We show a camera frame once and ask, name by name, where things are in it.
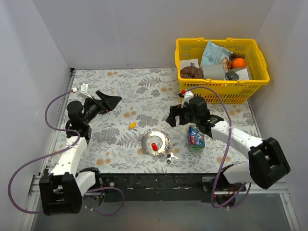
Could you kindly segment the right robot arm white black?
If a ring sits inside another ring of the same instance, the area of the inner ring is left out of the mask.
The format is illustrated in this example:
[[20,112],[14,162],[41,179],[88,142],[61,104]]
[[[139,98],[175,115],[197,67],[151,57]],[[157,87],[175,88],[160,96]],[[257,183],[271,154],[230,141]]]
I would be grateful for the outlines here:
[[268,189],[291,171],[276,139],[262,139],[232,128],[222,117],[211,114],[201,97],[171,106],[166,122],[172,127],[193,123],[203,134],[226,143],[248,159],[247,165],[230,165],[217,173],[218,187],[223,191],[231,190],[237,183],[254,183]]

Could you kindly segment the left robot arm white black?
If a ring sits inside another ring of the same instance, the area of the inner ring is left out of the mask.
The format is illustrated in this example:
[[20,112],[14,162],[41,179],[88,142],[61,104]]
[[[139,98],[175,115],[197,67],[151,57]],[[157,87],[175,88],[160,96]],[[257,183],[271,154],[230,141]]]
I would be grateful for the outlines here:
[[99,90],[97,99],[79,89],[84,103],[71,101],[66,109],[68,118],[65,125],[66,146],[53,170],[41,177],[39,189],[43,213],[76,214],[81,210],[87,191],[102,191],[103,181],[95,167],[77,171],[78,164],[91,139],[90,122],[98,115],[113,111],[120,103],[120,96],[109,96]]

